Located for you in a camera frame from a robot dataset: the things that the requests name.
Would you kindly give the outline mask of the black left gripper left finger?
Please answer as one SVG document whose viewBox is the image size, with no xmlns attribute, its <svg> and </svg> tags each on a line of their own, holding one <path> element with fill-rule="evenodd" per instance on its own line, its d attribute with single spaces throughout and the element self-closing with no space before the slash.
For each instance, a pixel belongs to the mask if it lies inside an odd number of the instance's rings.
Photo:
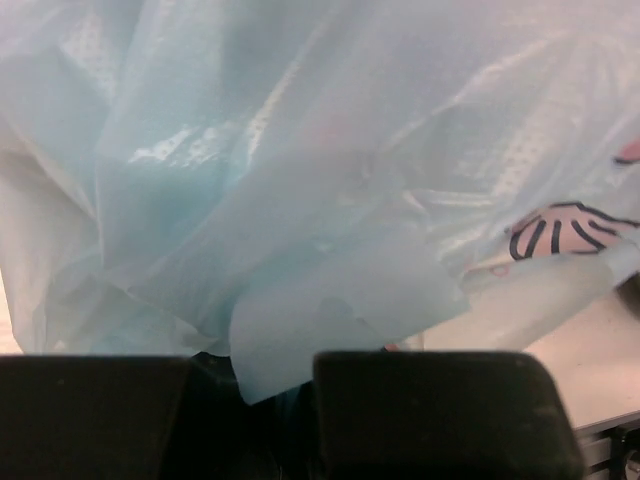
<svg viewBox="0 0 640 480">
<path fill-rule="evenodd" d="M 192 367 L 168 357 L 2 357 L 2 478 L 160 478 Z"/>
</svg>

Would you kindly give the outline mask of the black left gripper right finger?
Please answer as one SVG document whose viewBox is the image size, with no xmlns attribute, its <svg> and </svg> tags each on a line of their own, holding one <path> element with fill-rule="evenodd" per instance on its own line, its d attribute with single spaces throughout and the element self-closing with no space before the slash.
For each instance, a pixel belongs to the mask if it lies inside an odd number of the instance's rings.
<svg viewBox="0 0 640 480">
<path fill-rule="evenodd" d="M 553 378 L 513 352 L 326 352 L 313 364 L 331 479 L 579 479 Z"/>
</svg>

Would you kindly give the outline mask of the light blue plastic bag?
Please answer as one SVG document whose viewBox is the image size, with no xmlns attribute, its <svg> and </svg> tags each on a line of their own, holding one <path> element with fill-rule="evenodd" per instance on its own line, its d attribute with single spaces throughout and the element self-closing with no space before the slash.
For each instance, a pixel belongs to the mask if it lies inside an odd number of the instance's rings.
<svg viewBox="0 0 640 480">
<path fill-rule="evenodd" d="M 639 267 L 635 1 L 5 1 L 31 354 L 521 349 Z"/>
</svg>

